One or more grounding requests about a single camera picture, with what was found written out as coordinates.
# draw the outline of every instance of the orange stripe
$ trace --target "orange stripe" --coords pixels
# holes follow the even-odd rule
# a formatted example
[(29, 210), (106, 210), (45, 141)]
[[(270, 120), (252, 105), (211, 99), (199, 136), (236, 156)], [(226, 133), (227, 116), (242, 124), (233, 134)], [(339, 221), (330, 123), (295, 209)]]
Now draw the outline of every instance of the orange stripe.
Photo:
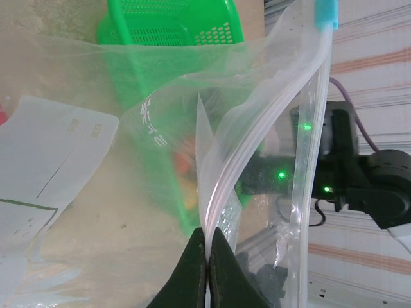
[(354, 227), (354, 226), (347, 226), (347, 225), (338, 225), (336, 223), (328, 223), (328, 225), (324, 225), (324, 228), (330, 228), (332, 230), (340, 229), (344, 231), (350, 232), (360, 232), (361, 234), (371, 234), (371, 235), (378, 235), (378, 236), (387, 236), (391, 237), (388, 233), (381, 232), (381, 230), (366, 230), (361, 227)]
[(340, 62), (332, 66), (331, 73), (343, 74), (358, 71), (360, 69), (369, 69), (371, 67), (408, 61), (411, 61), (411, 47), (393, 53), (386, 53), (384, 55), (368, 56), (361, 59)]
[(309, 244), (308, 252), (323, 257), (351, 262), (359, 265), (378, 268), (380, 270), (391, 271), (403, 275), (411, 275), (411, 261), (404, 259), (376, 255), (375, 253), (357, 252), (343, 248), (325, 246), (319, 244)]

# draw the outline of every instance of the orange object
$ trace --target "orange object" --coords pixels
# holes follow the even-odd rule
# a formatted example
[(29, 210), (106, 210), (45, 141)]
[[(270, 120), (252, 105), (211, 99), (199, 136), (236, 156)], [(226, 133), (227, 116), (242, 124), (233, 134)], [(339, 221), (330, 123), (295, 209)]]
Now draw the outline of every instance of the orange object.
[(185, 175), (192, 167), (191, 158), (195, 156), (195, 138), (184, 140), (182, 149), (173, 154), (174, 169), (176, 174)]
[(179, 178), (186, 210), (194, 210), (198, 206), (197, 184), (193, 181)]
[(6, 112), (3, 111), (3, 109), (0, 106), (0, 125), (5, 123), (7, 121), (7, 115)]
[(191, 169), (189, 158), (182, 153), (174, 153), (174, 170), (178, 175), (185, 175)]

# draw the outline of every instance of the clear ziplock bag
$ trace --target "clear ziplock bag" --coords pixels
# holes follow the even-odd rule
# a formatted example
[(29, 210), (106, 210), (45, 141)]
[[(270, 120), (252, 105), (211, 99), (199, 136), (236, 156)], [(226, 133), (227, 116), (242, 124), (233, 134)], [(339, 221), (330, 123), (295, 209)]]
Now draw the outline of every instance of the clear ziplock bag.
[[(146, 307), (192, 230), (218, 225), (272, 307), (304, 307), (332, 38), (313, 12), (297, 1), (230, 46), (1, 34), (0, 304)], [(234, 190), (253, 155), (295, 158), (287, 193)]]

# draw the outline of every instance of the green led light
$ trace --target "green led light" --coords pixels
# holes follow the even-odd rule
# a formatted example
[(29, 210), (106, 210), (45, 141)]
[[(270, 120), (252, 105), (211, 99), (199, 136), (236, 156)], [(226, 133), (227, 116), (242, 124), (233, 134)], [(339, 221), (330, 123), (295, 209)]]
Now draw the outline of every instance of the green led light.
[(286, 175), (287, 175), (287, 174), (286, 174), (284, 171), (278, 172), (278, 178), (279, 178), (280, 180), (282, 180), (283, 178), (285, 178)]

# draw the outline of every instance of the blue zipper tab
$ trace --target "blue zipper tab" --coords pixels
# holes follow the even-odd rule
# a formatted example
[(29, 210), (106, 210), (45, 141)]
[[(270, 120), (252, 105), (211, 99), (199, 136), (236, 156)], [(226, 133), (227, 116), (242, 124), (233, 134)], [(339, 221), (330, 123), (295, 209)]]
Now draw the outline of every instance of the blue zipper tab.
[(338, 0), (315, 0), (314, 21), (318, 29), (331, 22), (338, 29)]

